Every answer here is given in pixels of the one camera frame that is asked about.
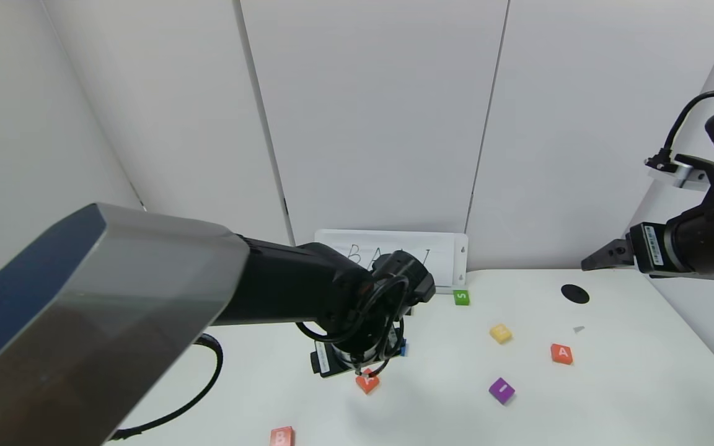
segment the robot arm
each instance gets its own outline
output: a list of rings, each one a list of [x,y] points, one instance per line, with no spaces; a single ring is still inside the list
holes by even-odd
[[[671,144],[689,110],[714,91],[700,94],[683,109],[660,152],[646,160],[654,177],[679,188],[706,190],[699,206],[668,220],[665,225],[644,222],[624,239],[613,240],[581,263],[584,271],[637,265],[652,278],[714,279],[714,163],[695,156],[676,155]],[[705,130],[714,143],[714,115]]]
[[[394,322],[433,294],[402,251],[366,271],[319,243],[87,206],[0,270],[0,444],[103,443],[210,325],[312,321],[322,376],[386,364]]]

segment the purple block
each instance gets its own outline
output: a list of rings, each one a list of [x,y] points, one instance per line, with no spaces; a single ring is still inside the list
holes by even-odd
[[[514,395],[514,387],[508,385],[503,378],[498,378],[498,381],[495,381],[492,387],[490,387],[490,393],[492,393],[492,396],[497,398],[501,404],[505,404],[508,398]]]

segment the panel seam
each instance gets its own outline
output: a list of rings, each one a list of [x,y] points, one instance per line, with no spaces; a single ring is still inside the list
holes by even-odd
[[[233,9],[236,12],[236,25],[239,28],[241,37],[241,47],[244,51],[244,59],[247,62],[247,70],[250,74],[250,83],[252,84],[252,93],[255,94],[255,103],[258,105],[258,115],[260,116],[260,124],[263,129],[263,138],[266,140],[267,150],[269,153],[269,162],[271,164],[272,173],[275,176],[275,186],[277,186],[278,197],[280,198],[280,206],[283,209],[283,218],[286,223],[286,231],[288,232],[288,240],[291,246],[295,246],[294,231],[291,228],[291,217],[288,212],[286,195],[283,192],[283,181],[280,180],[280,168],[277,164],[277,156],[275,155],[275,145],[271,139],[269,130],[269,119],[266,114],[266,107],[263,105],[263,94],[258,83],[258,71],[255,68],[255,58],[252,56],[252,47],[250,47],[250,39],[247,34],[247,23],[244,20],[244,10],[241,8],[241,0],[232,0]]]
[[[505,16],[503,17],[503,30],[501,31],[501,42],[498,45],[498,58],[495,60],[495,72],[492,76],[492,87],[490,87],[490,99],[487,104],[487,118],[484,119],[484,131],[481,134],[481,145],[478,147],[478,160],[475,164],[475,174],[473,175],[473,188],[470,190],[470,203],[467,205],[467,218],[464,220],[464,232],[467,234],[467,225],[470,223],[470,212],[473,210],[473,198],[475,196],[475,184],[478,181],[478,170],[481,167],[481,155],[484,152],[484,141],[487,138],[487,126],[490,123],[490,110],[492,110],[492,98],[495,95],[495,85],[498,83],[498,70],[501,66],[501,54],[503,53],[503,42],[505,40],[506,26],[508,24],[508,11],[511,9],[511,0],[506,2]]]

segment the gray arm casing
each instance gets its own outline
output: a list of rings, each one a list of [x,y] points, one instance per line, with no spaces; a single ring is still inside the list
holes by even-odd
[[[106,441],[248,255],[224,226],[111,205],[51,226],[0,271],[0,445]]]

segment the black cable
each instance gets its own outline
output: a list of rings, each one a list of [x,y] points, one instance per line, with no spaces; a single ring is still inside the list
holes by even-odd
[[[175,410],[175,412],[168,413],[164,417],[157,418],[156,420],[153,420],[150,423],[145,423],[142,424],[142,426],[136,426],[128,429],[117,429],[112,435],[112,438],[110,438],[110,440],[125,440],[126,438],[133,437],[134,435],[140,435],[142,434],[142,432],[145,432],[148,429],[153,429],[158,426],[161,426],[164,423],[167,423],[168,421],[175,420],[175,418],[180,417],[184,414],[184,412],[187,412],[187,410],[191,409],[192,406],[199,403],[199,401],[206,396],[206,393],[209,393],[209,390],[211,390],[213,385],[216,383],[216,379],[219,378],[220,372],[222,372],[222,362],[224,362],[222,346],[219,344],[216,338],[206,333],[203,333],[200,335],[200,337],[198,337],[198,339],[195,341],[195,345],[202,345],[203,347],[210,348],[211,350],[213,350],[214,353],[216,353],[216,367],[214,368],[213,376],[211,376],[209,383],[206,384],[203,390],[198,393],[198,396],[192,398],[189,403],[184,404],[184,406],[182,406],[178,410]]]
[[[687,103],[687,105],[685,105],[685,108],[683,108],[682,112],[680,112],[679,116],[677,116],[677,121],[675,121],[674,125],[671,126],[671,130],[669,130],[668,136],[666,136],[666,142],[663,144],[663,151],[666,151],[666,153],[671,155],[671,146],[674,145],[674,139],[677,138],[677,132],[679,131],[679,128],[682,127],[682,124],[685,122],[688,113],[692,108],[696,107],[696,104],[707,98],[714,98],[714,90],[705,91],[704,93],[699,94],[695,98],[691,99],[690,102]]]

